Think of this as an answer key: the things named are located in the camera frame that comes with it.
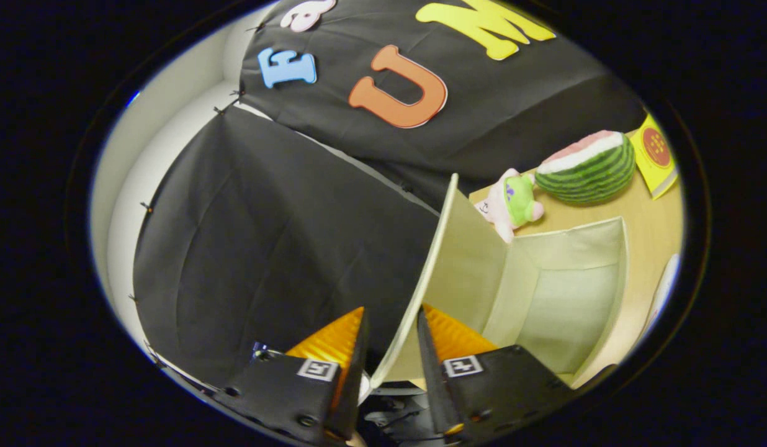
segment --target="yellow letter m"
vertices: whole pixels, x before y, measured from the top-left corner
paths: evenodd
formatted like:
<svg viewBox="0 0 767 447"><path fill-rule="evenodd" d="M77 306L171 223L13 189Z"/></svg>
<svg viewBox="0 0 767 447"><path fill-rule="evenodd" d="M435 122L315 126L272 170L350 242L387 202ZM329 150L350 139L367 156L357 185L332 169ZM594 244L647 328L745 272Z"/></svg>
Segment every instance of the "yellow letter m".
<svg viewBox="0 0 767 447"><path fill-rule="evenodd" d="M502 60L511 56L519 51L519 45L510 40L499 39L491 33L510 37L517 42L526 43L526 45L530 43L530 40L524 34L535 40L548 40L555 37L548 29L536 25L491 0L463 0L463 2L474 9L429 3L417 11L417 20L425 23L443 23L455 31L465 34L480 45L485 46L486 54L494 60ZM524 34L514 25L519 26Z"/></svg>

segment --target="orange letter u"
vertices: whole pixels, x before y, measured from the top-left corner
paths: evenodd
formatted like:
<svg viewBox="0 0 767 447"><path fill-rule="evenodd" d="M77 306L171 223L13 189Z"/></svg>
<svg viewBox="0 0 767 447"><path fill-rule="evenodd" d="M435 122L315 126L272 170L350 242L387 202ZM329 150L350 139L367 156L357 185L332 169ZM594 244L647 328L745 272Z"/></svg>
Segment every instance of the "orange letter u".
<svg viewBox="0 0 767 447"><path fill-rule="evenodd" d="M400 56L394 45L381 48L370 66L375 71L392 70L411 80L423 89L423 98L414 104L403 104L376 88L372 78L365 76L350 91L348 103L352 107L363 107L395 127L411 129L431 120L447 102L447 86L443 80L413 60Z"/></svg>

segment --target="wooden table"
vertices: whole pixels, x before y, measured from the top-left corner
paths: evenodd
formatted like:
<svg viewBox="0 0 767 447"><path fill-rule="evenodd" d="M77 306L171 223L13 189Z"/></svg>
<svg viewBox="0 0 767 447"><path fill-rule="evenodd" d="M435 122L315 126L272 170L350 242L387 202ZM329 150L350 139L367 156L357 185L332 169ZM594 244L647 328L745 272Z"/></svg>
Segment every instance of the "wooden table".
<svg viewBox="0 0 767 447"><path fill-rule="evenodd" d="M472 203L482 201L490 187L469 195ZM593 354L582 364L571 383L579 387L607 365L619 363L639 340L648 319L653 295L665 264L681 251L684 232L682 187L676 181L665 195L651 200L644 179L636 170L627 189L605 204L577 207L564 204L540 189L535 200L543 203L545 214L539 221L526 224L516 235L566 230L583 224L622 216L627 226L629 266L627 284L619 313L608 337L601 340Z"/></svg>

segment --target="plush toy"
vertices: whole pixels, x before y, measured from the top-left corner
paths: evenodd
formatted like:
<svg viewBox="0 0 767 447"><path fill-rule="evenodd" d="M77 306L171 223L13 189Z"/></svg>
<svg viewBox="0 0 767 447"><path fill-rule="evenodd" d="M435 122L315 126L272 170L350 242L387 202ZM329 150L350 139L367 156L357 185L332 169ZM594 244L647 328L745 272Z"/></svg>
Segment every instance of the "plush toy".
<svg viewBox="0 0 767 447"><path fill-rule="evenodd" d="M540 189L569 204L598 204L631 182L634 147L620 132L602 130L582 138L535 169Z"/></svg>
<svg viewBox="0 0 767 447"><path fill-rule="evenodd" d="M488 191L488 197L475 205L506 243L513 240L515 229L543 215L543 205L533 196L534 185L533 175L508 169Z"/></svg>

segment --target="red circle logo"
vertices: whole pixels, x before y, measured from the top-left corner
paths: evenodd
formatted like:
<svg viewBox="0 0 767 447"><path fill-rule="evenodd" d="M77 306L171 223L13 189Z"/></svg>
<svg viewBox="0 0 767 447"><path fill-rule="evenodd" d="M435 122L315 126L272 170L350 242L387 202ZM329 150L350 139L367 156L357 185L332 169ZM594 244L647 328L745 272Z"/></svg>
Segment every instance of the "red circle logo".
<svg viewBox="0 0 767 447"><path fill-rule="evenodd" d="M645 152L651 158L651 161L656 163L661 168L666 168L670 165L670 149L662 134L656 129L651 127L645 128L642 132L642 145L645 147Z"/></svg>

